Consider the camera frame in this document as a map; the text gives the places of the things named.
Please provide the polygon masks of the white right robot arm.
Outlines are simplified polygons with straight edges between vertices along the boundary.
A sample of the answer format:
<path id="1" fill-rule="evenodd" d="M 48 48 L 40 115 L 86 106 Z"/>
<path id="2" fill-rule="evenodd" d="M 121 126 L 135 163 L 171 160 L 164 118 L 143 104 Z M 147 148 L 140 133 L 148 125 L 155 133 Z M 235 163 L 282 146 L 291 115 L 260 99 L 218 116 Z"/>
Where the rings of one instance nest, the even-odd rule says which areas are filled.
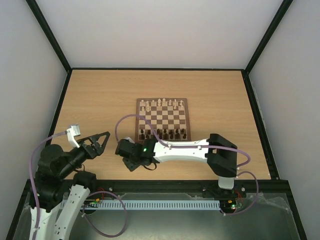
<path id="1" fill-rule="evenodd" d="M 165 141 L 155 137 L 143 143 L 121 139 L 115 154 L 132 172 L 140 166 L 168 161 L 194 161 L 207 164 L 218 176 L 218 191 L 229 196 L 236 189 L 238 147 L 219 134 L 196 141 Z"/>

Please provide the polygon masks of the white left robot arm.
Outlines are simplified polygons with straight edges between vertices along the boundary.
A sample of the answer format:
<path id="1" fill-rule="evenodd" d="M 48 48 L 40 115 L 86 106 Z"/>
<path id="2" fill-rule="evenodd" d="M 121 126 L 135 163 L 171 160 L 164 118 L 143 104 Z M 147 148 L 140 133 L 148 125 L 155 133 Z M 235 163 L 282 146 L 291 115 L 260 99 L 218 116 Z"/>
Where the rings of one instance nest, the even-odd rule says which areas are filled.
<path id="1" fill-rule="evenodd" d="M 98 140 L 97 136 L 80 139 L 69 152 L 58 144 L 41 151 L 38 169 L 30 174 L 31 240 L 69 239 L 80 207 L 97 188 L 96 174 L 81 167 L 105 151 L 107 140 Z"/>

